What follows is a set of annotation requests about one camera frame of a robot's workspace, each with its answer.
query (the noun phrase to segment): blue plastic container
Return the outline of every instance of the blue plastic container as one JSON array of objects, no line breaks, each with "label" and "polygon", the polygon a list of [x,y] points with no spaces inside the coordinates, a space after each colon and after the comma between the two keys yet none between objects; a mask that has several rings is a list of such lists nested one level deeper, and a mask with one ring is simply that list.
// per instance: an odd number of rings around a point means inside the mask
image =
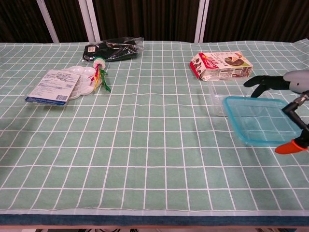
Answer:
[{"label": "blue plastic container", "polygon": [[251,146],[279,146],[301,134],[282,112],[288,103],[279,99],[229,96],[223,107],[237,136]]}]

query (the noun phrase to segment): blue table trim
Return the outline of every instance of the blue table trim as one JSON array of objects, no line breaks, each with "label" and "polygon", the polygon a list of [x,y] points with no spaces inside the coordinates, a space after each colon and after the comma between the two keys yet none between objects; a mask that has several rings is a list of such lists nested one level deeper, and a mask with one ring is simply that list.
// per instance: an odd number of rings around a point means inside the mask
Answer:
[{"label": "blue table trim", "polygon": [[94,216],[1,215],[0,226],[309,226],[309,217],[291,216]]}]

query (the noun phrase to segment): clear plastic container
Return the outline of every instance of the clear plastic container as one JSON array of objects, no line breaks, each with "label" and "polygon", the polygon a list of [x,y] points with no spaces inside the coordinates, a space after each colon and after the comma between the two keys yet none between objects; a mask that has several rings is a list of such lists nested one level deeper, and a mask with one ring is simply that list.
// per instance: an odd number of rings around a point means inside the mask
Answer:
[{"label": "clear plastic container", "polygon": [[[228,96],[250,97],[257,86],[244,87],[245,80],[208,81],[211,106],[217,116],[226,116],[223,100]],[[272,98],[269,91],[265,91],[260,98]]]},{"label": "clear plastic container", "polygon": [[282,111],[287,104],[279,99],[235,96],[223,101],[236,135],[252,146],[279,146],[301,134],[301,129]]}]

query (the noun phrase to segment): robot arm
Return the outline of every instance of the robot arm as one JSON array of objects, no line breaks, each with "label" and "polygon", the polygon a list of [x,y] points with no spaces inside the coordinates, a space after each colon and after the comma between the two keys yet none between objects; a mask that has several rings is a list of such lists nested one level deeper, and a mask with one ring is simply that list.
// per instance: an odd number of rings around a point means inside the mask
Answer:
[{"label": "robot arm", "polygon": [[290,143],[278,146],[275,151],[279,154],[290,154],[307,150],[309,146],[309,125],[304,123],[295,110],[305,101],[309,101],[309,70],[291,71],[284,76],[255,76],[244,83],[245,87],[255,85],[259,86],[252,93],[252,98],[257,98],[264,91],[270,89],[291,90],[300,94],[300,97],[285,106],[282,111],[302,130],[302,133]]}]

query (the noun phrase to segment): dark curtain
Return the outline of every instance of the dark curtain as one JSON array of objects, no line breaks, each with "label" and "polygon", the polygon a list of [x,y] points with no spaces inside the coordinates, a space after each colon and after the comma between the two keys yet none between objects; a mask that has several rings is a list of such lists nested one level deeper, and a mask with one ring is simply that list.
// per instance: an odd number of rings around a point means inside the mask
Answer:
[{"label": "dark curtain", "polygon": [[78,0],[45,0],[60,43],[87,42]]},{"label": "dark curtain", "polygon": [[102,40],[193,42],[199,0],[93,0]]},{"label": "dark curtain", "polygon": [[309,38],[309,0],[210,0],[204,42]]},{"label": "dark curtain", "polygon": [[0,1],[0,42],[52,43],[36,0]]}]

